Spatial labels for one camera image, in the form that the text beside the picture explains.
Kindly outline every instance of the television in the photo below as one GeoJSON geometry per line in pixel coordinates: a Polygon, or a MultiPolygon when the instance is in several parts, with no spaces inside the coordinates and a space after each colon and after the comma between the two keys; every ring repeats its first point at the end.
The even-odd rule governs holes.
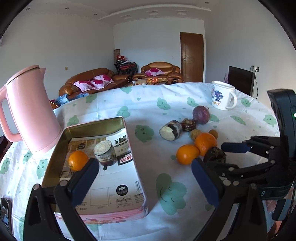
{"type": "Polygon", "coordinates": [[[254,87],[255,73],[229,66],[228,84],[234,86],[237,90],[252,96],[254,87]]]}

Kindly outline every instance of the wall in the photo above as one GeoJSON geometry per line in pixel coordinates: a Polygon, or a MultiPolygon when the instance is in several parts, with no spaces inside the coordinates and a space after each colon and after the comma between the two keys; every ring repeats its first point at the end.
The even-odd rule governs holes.
{"type": "Polygon", "coordinates": [[[256,73],[258,100],[270,107],[266,91],[296,89],[296,51],[275,17],[257,0],[223,0],[205,20],[206,82],[223,81],[229,65],[256,73]]]}
{"type": "Polygon", "coordinates": [[[45,89],[49,99],[55,99],[71,76],[100,67],[115,69],[113,50],[113,27],[95,19],[59,14],[18,16],[0,47],[0,86],[16,72],[38,64],[46,67],[45,89]]]}
{"type": "Polygon", "coordinates": [[[205,36],[204,22],[190,18],[148,18],[120,23],[114,25],[114,44],[139,69],[156,61],[181,67],[180,32],[205,36]]]}

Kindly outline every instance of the leather armchair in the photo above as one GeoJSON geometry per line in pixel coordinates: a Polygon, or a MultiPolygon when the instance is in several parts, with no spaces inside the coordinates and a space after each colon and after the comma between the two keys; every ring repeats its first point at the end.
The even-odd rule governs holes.
{"type": "Polygon", "coordinates": [[[71,77],[70,79],[68,79],[66,81],[66,83],[60,88],[59,96],[63,96],[64,94],[68,94],[69,97],[74,97],[80,93],[94,94],[94,93],[102,92],[105,90],[111,90],[111,89],[124,87],[131,80],[132,80],[132,77],[130,74],[114,75],[114,72],[107,69],[107,68],[92,69],[92,70],[77,74],[77,75],[71,77]],[[109,77],[111,77],[114,80],[114,82],[108,84],[105,88],[102,88],[100,90],[88,90],[85,92],[81,92],[81,90],[78,87],[73,85],[73,83],[75,83],[77,81],[91,80],[94,77],[101,75],[101,74],[108,75],[109,77]]]}
{"type": "Polygon", "coordinates": [[[180,74],[181,70],[178,66],[172,65],[167,62],[153,62],[145,65],[141,68],[141,73],[135,74],[133,80],[147,79],[148,76],[145,74],[147,70],[157,68],[162,70],[165,74],[158,75],[158,78],[167,79],[167,84],[171,84],[173,81],[183,83],[183,76],[180,74]]]}

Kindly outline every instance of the barcode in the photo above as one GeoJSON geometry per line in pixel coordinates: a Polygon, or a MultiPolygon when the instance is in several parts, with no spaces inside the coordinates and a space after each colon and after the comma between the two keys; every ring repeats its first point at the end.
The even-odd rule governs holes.
{"type": "Polygon", "coordinates": [[[137,187],[137,192],[141,191],[141,187],[140,187],[139,181],[136,181],[136,187],[137,187]]]}

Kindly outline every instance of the white tablecloth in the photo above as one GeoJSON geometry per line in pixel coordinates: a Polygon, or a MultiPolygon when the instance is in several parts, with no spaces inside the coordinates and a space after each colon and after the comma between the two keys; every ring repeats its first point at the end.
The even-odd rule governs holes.
{"type": "MultiPolygon", "coordinates": [[[[158,133],[170,120],[192,118],[195,106],[208,106],[211,119],[198,129],[204,132],[217,130],[218,146],[223,142],[241,142],[251,135],[279,134],[272,110],[257,100],[236,91],[237,106],[221,111],[211,106],[211,90],[212,85],[208,83],[139,85],[90,95],[54,110],[62,127],[116,115],[126,120],[150,213],[141,220],[89,226],[98,240],[191,241],[207,222],[214,208],[207,203],[190,165],[180,165],[175,157],[180,146],[192,144],[188,133],[184,132],[173,142],[164,140],[158,133]],[[140,129],[145,130],[144,134],[136,135],[140,129]],[[157,187],[165,185],[164,182],[173,182],[176,186],[176,193],[172,196],[182,193],[180,205],[168,208],[160,204],[157,187]]],[[[1,162],[0,196],[13,201],[13,231],[18,240],[22,240],[32,186],[42,182],[52,151],[32,155],[24,142],[17,142],[12,144],[1,162]]],[[[254,165],[258,161],[259,157],[251,153],[227,154],[227,162],[239,167],[254,165]]],[[[65,237],[71,238],[63,221],[58,222],[65,237]]],[[[223,235],[227,233],[227,227],[230,227],[230,222],[223,235]]]]}

